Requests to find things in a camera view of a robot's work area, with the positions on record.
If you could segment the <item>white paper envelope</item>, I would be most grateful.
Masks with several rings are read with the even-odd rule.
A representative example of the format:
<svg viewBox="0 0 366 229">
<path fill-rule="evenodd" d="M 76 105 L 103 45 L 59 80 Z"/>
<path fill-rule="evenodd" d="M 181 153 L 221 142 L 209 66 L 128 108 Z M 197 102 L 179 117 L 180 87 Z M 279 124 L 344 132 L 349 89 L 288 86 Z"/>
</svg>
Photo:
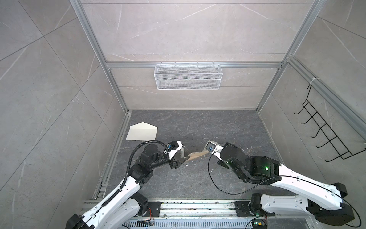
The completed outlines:
<svg viewBox="0 0 366 229">
<path fill-rule="evenodd" d="M 130 126 L 126 140 L 130 141 L 148 141 L 155 140 L 158 127 L 141 122 Z"/>
</svg>

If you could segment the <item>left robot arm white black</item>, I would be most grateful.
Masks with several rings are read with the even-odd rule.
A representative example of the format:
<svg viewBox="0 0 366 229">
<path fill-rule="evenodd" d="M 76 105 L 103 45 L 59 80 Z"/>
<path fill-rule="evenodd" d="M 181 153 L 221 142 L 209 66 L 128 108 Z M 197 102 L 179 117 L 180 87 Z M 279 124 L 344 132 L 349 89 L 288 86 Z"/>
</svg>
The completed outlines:
<svg viewBox="0 0 366 229">
<path fill-rule="evenodd" d="M 117 229 L 134 216 L 143 216 L 148 199 L 140 188 L 153 176 L 153 169 L 168 164 L 177 169 L 187 159 L 176 158 L 183 148 L 181 141 L 165 144 L 148 140 L 139 144 L 130 154 L 122 182 L 95 207 L 83 215 L 72 215 L 66 222 L 68 229 Z"/>
</svg>

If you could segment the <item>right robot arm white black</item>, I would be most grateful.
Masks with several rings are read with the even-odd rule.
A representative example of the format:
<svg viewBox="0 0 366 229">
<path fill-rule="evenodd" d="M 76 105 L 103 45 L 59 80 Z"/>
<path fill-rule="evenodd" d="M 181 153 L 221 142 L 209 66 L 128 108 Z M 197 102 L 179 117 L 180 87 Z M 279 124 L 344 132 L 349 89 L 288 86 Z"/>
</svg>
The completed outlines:
<svg viewBox="0 0 366 229">
<path fill-rule="evenodd" d="M 218 158 L 218 165 L 232 170 L 243 182 L 288 190 L 292 196 L 252 194 L 248 203 L 236 202 L 237 213 L 253 217 L 310 215 L 327 225 L 349 225 L 359 215 L 344 199 L 341 183 L 325 184 L 303 176 L 267 156 L 248 156 L 241 148 L 209 141 L 205 149 Z"/>
</svg>

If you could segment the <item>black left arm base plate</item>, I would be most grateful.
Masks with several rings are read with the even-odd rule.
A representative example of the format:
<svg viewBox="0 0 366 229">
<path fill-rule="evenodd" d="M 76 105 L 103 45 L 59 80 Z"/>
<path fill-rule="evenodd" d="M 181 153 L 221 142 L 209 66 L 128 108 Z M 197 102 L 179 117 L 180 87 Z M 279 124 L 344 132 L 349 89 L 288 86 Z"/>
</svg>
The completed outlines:
<svg viewBox="0 0 366 229">
<path fill-rule="evenodd" d="M 160 201 L 149 201 L 142 205 L 142 209 L 140 210 L 142 217 L 159 217 L 161 211 L 161 202 Z"/>
</svg>

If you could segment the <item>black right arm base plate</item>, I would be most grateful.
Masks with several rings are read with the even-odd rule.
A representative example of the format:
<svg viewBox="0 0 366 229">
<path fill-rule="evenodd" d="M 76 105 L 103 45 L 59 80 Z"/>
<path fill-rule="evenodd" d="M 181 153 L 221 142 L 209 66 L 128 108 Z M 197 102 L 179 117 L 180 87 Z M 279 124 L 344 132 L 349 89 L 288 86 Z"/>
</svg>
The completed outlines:
<svg viewBox="0 0 366 229">
<path fill-rule="evenodd" d="M 275 214 L 262 209 L 260 203 L 251 203 L 249 201 L 235 201 L 234 208 L 238 217 L 274 217 Z"/>
</svg>

